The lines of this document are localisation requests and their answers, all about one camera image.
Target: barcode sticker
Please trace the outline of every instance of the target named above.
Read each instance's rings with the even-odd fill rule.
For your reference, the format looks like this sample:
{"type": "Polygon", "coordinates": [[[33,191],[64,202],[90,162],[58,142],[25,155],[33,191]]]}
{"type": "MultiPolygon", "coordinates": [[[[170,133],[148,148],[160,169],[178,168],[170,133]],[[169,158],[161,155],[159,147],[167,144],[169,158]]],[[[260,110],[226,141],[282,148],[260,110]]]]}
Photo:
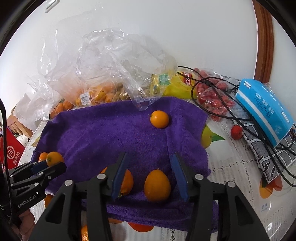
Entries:
{"type": "Polygon", "coordinates": [[[44,120],[44,121],[49,120],[49,114],[44,115],[43,120],[44,120]]]}
{"type": "Polygon", "coordinates": [[[91,104],[91,98],[89,96],[89,92],[83,93],[80,95],[81,103],[82,105],[88,105],[91,104]]]}

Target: white wall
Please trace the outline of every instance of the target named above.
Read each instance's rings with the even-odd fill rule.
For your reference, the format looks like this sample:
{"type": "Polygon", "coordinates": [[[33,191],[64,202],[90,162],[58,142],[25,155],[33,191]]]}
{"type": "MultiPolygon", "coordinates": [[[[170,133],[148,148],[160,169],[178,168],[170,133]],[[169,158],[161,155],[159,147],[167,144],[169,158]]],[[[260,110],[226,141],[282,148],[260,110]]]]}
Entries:
{"type": "Polygon", "coordinates": [[[274,62],[270,85],[277,98],[296,121],[296,47],[274,18],[273,25],[274,62]]]}
{"type": "MultiPolygon", "coordinates": [[[[49,13],[36,9],[0,57],[0,98],[7,114],[37,74],[42,35],[58,20],[98,6],[97,0],[60,0],[49,13]]],[[[252,78],[257,31],[252,0],[101,0],[106,18],[121,19],[126,33],[146,34],[179,65],[211,68],[236,78],[252,78]]]]}

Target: blue gripper pad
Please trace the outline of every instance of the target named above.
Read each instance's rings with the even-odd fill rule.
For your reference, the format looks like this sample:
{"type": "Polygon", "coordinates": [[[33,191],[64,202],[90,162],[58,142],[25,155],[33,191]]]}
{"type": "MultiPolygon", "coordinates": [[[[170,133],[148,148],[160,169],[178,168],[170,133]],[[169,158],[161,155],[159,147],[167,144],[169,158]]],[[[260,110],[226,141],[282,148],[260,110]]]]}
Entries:
{"type": "Polygon", "coordinates": [[[187,180],[185,178],[185,174],[180,165],[179,159],[176,154],[170,156],[170,165],[175,174],[177,185],[179,188],[180,196],[183,198],[185,202],[189,201],[189,195],[187,191],[187,180]]]}
{"type": "Polygon", "coordinates": [[[127,157],[127,154],[125,153],[122,161],[117,169],[117,173],[113,179],[113,183],[112,183],[112,193],[111,193],[111,197],[112,199],[115,201],[119,194],[120,194],[120,189],[121,189],[121,184],[124,178],[124,175],[126,173],[126,169],[128,167],[129,164],[129,159],[127,157]]]}
{"type": "Polygon", "coordinates": [[[38,172],[48,168],[46,161],[41,161],[31,167],[32,173],[37,175],[38,172]]]}

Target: price label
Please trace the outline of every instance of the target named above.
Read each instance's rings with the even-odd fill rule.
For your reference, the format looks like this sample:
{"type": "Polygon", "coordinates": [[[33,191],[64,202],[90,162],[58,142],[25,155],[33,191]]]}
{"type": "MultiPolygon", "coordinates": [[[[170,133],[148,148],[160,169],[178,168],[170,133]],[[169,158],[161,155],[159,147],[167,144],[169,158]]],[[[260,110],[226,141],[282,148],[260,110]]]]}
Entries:
{"type": "Polygon", "coordinates": [[[82,105],[89,105],[91,104],[91,98],[89,96],[89,92],[83,93],[80,95],[82,105]]]}

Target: black cable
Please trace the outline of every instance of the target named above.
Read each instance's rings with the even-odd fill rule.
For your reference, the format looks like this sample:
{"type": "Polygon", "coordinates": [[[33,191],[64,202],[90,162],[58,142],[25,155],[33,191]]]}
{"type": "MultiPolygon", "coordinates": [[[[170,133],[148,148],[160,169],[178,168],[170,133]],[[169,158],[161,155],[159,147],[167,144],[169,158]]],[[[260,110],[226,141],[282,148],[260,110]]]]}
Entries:
{"type": "Polygon", "coordinates": [[[9,197],[9,205],[10,205],[9,224],[11,224],[11,220],[12,220],[12,200],[11,200],[12,193],[11,193],[10,179],[9,179],[9,173],[8,173],[8,163],[7,163],[7,140],[6,140],[7,119],[6,119],[6,110],[5,110],[4,104],[1,99],[0,99],[0,111],[1,111],[2,119],[3,119],[4,167],[5,167],[6,180],[7,180],[7,185],[8,185],[7,188],[8,188],[8,197],[9,197]]]}
{"type": "MultiPolygon", "coordinates": [[[[192,70],[194,73],[197,73],[202,79],[204,79],[204,77],[203,77],[198,71],[196,71],[195,69],[192,69],[192,68],[189,68],[189,67],[186,67],[186,66],[178,66],[178,68],[190,69],[190,70],[192,70]]],[[[177,71],[177,73],[180,74],[180,75],[182,75],[183,77],[187,77],[187,78],[188,78],[188,76],[185,76],[185,75],[181,74],[181,73],[178,72],[178,71],[177,71]]],[[[231,83],[231,82],[229,82],[229,81],[227,81],[227,80],[224,80],[224,79],[221,79],[221,78],[218,78],[218,77],[211,77],[211,79],[223,80],[223,81],[228,82],[229,84],[233,85],[235,88],[238,88],[238,85],[235,85],[235,84],[233,84],[233,83],[231,83]]]]}
{"type": "MultiPolygon", "coordinates": [[[[243,128],[245,129],[247,132],[249,132],[251,135],[253,135],[254,137],[256,137],[257,139],[261,140],[264,147],[266,148],[269,156],[271,157],[271,161],[273,162],[273,164],[275,165],[275,167],[277,168],[279,174],[282,176],[282,178],[292,187],[296,187],[296,185],[290,183],[287,178],[283,175],[283,173],[280,171],[279,169],[279,166],[277,165],[274,157],[272,156],[270,150],[269,150],[269,147],[270,149],[272,150],[272,152],[274,153],[274,156],[277,158],[278,162],[280,163],[280,165],[283,167],[283,169],[288,173],[289,176],[293,177],[293,178],[296,178],[295,175],[293,175],[287,168],[286,166],[284,165],[284,163],[282,162],[282,160],[279,158],[278,154],[277,154],[277,151],[276,149],[279,149],[279,150],[287,150],[289,151],[290,153],[292,153],[293,155],[296,156],[296,154],[294,152],[291,151],[290,147],[293,145],[293,142],[295,141],[296,139],[296,135],[294,134],[294,132],[291,132],[292,134],[292,143],[290,143],[288,146],[284,146],[282,143],[280,143],[280,146],[282,147],[279,147],[277,146],[276,149],[272,146],[270,140],[267,138],[267,136],[265,135],[264,131],[261,129],[260,125],[257,123],[257,121],[255,120],[255,118],[253,116],[251,116],[251,119],[243,119],[243,118],[237,118],[233,113],[232,111],[228,108],[228,106],[226,105],[226,103],[224,102],[224,100],[222,99],[221,95],[219,94],[219,92],[216,90],[217,87],[214,86],[214,84],[212,82],[210,82],[208,79],[218,79],[218,80],[222,80],[222,81],[225,81],[224,79],[221,79],[221,78],[217,78],[217,77],[205,77],[203,78],[203,76],[198,73],[198,71],[192,69],[192,68],[188,68],[188,67],[185,67],[185,66],[179,66],[181,68],[187,68],[187,69],[190,69],[192,71],[194,71],[195,73],[197,73],[202,79],[200,80],[197,80],[197,79],[194,79],[194,78],[191,78],[191,77],[188,77],[188,76],[185,76],[183,74],[181,74],[180,72],[177,72],[178,74],[180,74],[181,76],[183,77],[186,77],[186,78],[189,78],[191,80],[194,80],[196,81],[196,83],[193,85],[192,89],[191,89],[191,98],[193,100],[193,102],[198,106],[200,107],[202,110],[204,110],[205,112],[207,112],[208,114],[210,115],[215,115],[215,116],[218,116],[218,117],[221,117],[221,118],[226,118],[226,119],[231,119],[231,120],[235,120],[237,121],[237,123],[243,128]],[[227,117],[227,116],[224,116],[224,115],[219,115],[219,114],[216,114],[216,113],[213,113],[207,109],[205,109],[202,105],[200,105],[196,99],[193,97],[193,91],[194,91],[194,88],[196,87],[196,85],[198,83],[204,83],[206,84],[207,86],[209,86],[209,88],[212,88],[215,92],[215,94],[218,96],[219,100],[222,102],[222,104],[224,105],[224,107],[226,108],[226,110],[230,113],[230,115],[232,117],[227,117]],[[258,131],[258,135],[256,135],[255,133],[253,133],[252,131],[250,131],[248,128],[246,128],[240,121],[248,121],[248,122],[253,122],[254,123],[254,126],[256,127],[257,131],[258,131]]],[[[238,86],[234,85],[235,87],[232,88],[230,90],[230,92],[232,92],[234,89],[238,88],[238,86]]],[[[235,100],[232,96],[230,96],[228,93],[226,93],[225,91],[222,91],[225,95],[227,95],[229,98],[231,98],[233,101],[235,101],[239,106],[241,106],[243,108],[243,110],[248,113],[248,111],[245,109],[245,107],[243,105],[241,105],[237,100],[235,100]]]]}

